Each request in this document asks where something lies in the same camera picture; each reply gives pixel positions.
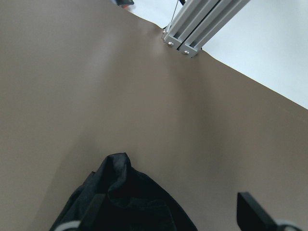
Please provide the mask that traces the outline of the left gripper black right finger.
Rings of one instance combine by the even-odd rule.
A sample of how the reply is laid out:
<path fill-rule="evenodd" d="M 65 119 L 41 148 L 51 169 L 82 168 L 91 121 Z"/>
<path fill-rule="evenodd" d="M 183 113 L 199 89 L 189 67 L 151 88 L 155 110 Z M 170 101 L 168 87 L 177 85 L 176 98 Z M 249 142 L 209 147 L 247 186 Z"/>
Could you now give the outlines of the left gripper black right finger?
<path fill-rule="evenodd" d="M 236 221 L 242 231 L 276 231 L 277 223 L 248 192 L 237 193 Z"/>

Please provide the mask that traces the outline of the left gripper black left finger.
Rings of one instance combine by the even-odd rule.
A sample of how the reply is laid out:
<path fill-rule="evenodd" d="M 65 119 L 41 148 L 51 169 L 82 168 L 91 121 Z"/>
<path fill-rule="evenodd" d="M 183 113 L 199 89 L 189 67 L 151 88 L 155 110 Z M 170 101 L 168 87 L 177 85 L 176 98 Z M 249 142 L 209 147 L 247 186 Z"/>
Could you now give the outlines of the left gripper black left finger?
<path fill-rule="evenodd" d="M 106 200 L 106 195 L 103 193 L 96 194 L 90 202 L 81 222 L 78 227 L 79 231 L 97 231 L 98 218 L 102 206 Z"/>

